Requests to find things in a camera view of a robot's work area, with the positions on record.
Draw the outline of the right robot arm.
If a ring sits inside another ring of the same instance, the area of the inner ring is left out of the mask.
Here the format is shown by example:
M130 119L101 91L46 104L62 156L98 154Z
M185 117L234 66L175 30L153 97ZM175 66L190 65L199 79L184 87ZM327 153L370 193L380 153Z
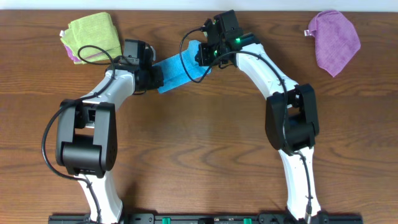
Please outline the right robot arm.
M282 159L287 209L297 221L311 223L321 210L312 165L320 130L314 89L289 78L266 54L259 39L244 33L233 10L207 19L199 30L207 41L199 45L196 62L207 68L231 62L264 96L266 136Z

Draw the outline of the blue microfiber cloth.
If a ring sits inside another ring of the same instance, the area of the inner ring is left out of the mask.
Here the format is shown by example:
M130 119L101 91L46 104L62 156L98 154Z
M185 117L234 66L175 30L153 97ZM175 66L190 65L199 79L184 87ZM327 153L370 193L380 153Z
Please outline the blue microfiber cloth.
M208 68L199 66L198 62L195 61L199 44L200 42L198 40L191 40L188 44L188 49L182 51L185 68L193 79L200 78ZM191 81L182 67L179 54L160 61L155 65L162 68L164 75L164 85L158 89L160 94Z

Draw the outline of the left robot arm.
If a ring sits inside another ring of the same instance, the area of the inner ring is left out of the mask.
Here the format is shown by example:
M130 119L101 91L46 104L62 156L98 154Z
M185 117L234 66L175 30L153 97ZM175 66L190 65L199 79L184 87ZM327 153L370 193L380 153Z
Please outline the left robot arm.
M123 203L112 172L118 153L116 112L127 98L163 84L159 66L119 63L109 66L95 88L60 113L55 157L84 191L90 207L86 221L119 223Z

